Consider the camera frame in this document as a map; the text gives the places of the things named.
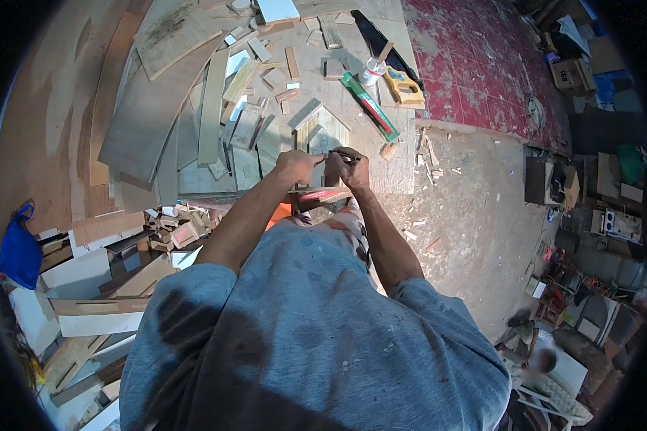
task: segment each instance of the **concrete floor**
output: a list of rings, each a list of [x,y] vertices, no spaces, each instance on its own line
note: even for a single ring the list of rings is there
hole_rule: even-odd
[[[437,168],[444,171],[436,186],[420,167],[414,195],[384,194],[379,200],[398,230],[417,236],[408,243],[427,280],[438,292],[463,299],[479,329],[496,343],[506,320],[534,305],[524,293],[526,271],[533,261],[531,271],[540,273],[540,239],[552,244],[557,221],[547,222],[545,208],[523,201],[528,150],[521,143],[482,131],[450,134],[446,139],[447,132],[436,126],[428,134],[440,158]],[[451,170],[458,167],[462,174]],[[417,207],[410,212],[413,200]],[[323,208],[312,213],[315,221],[328,215]],[[426,224],[412,225],[421,220]],[[437,238],[440,245],[427,252]]]

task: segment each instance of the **white container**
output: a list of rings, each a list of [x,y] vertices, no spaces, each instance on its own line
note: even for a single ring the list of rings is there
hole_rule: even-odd
[[[374,85],[379,80],[380,76],[386,71],[386,62],[382,61],[380,66],[376,66],[379,59],[375,56],[367,60],[366,69],[359,78],[359,83],[365,87]]]

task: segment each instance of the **cardboard box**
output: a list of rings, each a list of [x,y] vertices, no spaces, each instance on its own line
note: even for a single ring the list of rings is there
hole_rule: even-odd
[[[597,91],[592,72],[582,59],[549,64],[556,88],[566,96],[585,97]]]
[[[563,185],[563,191],[566,194],[566,200],[563,202],[564,208],[571,211],[575,208],[580,194],[580,182],[578,180],[578,171],[575,166],[566,166],[566,182]]]

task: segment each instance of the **dust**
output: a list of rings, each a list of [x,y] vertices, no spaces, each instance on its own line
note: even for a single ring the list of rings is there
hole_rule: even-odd
[[[149,43],[156,45],[166,37],[172,37],[177,30],[182,28],[182,24],[191,13],[190,6],[191,4],[186,4],[156,23],[153,29],[147,33]]]

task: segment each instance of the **saw handle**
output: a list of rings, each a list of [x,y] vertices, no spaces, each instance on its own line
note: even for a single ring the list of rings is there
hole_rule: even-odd
[[[387,65],[384,78],[386,79],[386,82],[388,82],[388,85],[390,85],[390,91],[393,93],[395,100],[400,106],[406,103],[425,102],[424,95],[419,89],[419,85],[410,79],[405,72],[401,72]],[[411,92],[405,92],[402,91],[402,89],[409,89]]]

